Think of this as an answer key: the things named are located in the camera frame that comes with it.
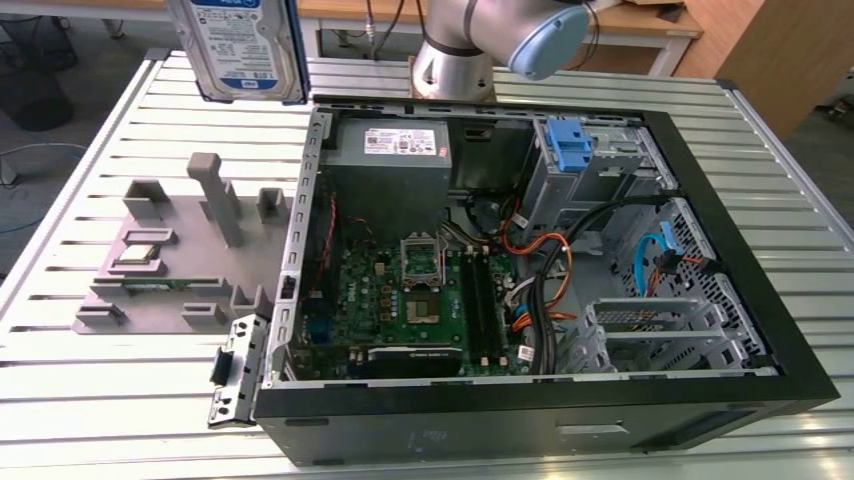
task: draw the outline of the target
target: metal bracket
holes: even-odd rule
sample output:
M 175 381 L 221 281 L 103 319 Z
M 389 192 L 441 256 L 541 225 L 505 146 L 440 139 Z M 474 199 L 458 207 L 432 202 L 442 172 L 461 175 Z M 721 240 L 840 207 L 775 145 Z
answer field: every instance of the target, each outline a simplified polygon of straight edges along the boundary
M 10 165 L 10 162 L 0 158 L 0 184 L 15 185 L 17 180 L 18 172 L 13 170 L 13 165 Z
M 217 385 L 209 428 L 255 426 L 253 404 L 270 321 L 247 315 L 231 324 L 229 341 L 217 351 L 211 382 Z
M 410 261 L 410 254 L 417 250 L 430 252 L 430 256 L 433 257 L 432 267 L 436 267 L 436 270 L 430 272 L 414 271 L 416 269 Z M 410 291 L 410 289 L 417 285 L 426 285 L 434 292 L 440 291 L 440 288 L 444 285 L 442 270 L 440 268 L 441 254 L 442 247 L 440 245 L 440 240 L 426 233 L 422 233 L 421 235 L 413 233 L 408 238 L 401 240 L 401 265 L 404 265 L 402 281 L 405 291 Z

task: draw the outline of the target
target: ribbed metal surface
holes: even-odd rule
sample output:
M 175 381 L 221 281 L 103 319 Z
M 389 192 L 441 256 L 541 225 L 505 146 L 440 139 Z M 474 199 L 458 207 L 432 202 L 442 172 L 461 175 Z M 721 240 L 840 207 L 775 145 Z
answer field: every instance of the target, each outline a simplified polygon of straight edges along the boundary
M 401 63 L 312 63 L 317 94 L 409 94 Z M 259 429 L 206 429 L 217 335 L 89 336 L 74 313 L 127 210 L 133 178 L 201 194 L 186 178 L 194 151 L 217 151 L 238 193 L 294 190 L 310 107 L 206 103 L 178 53 L 149 62 L 90 156 L 0 290 L 0 472 L 54 478 L 229 477 L 297 472 Z M 769 272 L 844 398 L 805 415 L 767 420 L 685 453 L 488 462 L 490 475 L 573 478 L 849 478 L 854 460 L 854 256 L 832 231 L 732 99 L 711 81 L 566 73 L 530 83 L 500 69 L 509 103 L 668 111 Z M 484 475 L 478 464 L 456 478 Z M 436 476 L 436 466 L 389 477 Z M 377 472 L 341 472 L 344 478 Z

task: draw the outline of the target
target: blue hard drive label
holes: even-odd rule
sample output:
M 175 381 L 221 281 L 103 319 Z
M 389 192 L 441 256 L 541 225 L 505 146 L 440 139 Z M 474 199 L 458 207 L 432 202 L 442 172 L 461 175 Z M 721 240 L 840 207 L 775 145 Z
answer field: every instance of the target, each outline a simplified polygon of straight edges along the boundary
M 193 4 L 215 76 L 230 88 L 274 88 L 279 79 L 274 50 L 259 32 L 261 0 L 193 0 Z

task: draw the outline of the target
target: red wire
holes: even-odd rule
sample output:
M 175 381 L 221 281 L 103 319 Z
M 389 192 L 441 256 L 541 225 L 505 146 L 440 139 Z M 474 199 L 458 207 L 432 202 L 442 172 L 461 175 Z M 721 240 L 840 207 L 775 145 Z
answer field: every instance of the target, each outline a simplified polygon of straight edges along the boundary
M 301 303 L 309 299 L 312 293 L 318 289 L 318 285 L 321 284 L 321 279 L 324 278 L 324 271 L 326 270 L 326 259 L 330 256 L 330 250 L 333 249 L 333 234 L 336 233 L 336 219 L 338 218 L 338 202 L 336 201 L 336 194 L 332 197 L 333 202 L 333 219 L 330 221 L 330 233 L 326 235 L 326 244 L 324 245 L 324 256 L 321 257 L 321 268 L 318 269 L 318 274 L 316 275 L 316 280 L 312 283 L 312 289 L 309 293 L 301 300 Z

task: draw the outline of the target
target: power supply label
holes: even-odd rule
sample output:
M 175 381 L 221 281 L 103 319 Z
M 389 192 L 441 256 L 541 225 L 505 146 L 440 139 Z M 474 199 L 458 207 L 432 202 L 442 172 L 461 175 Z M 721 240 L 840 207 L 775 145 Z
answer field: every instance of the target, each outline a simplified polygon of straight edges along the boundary
M 365 153 L 437 156 L 437 135 L 433 130 L 372 128 L 365 132 Z

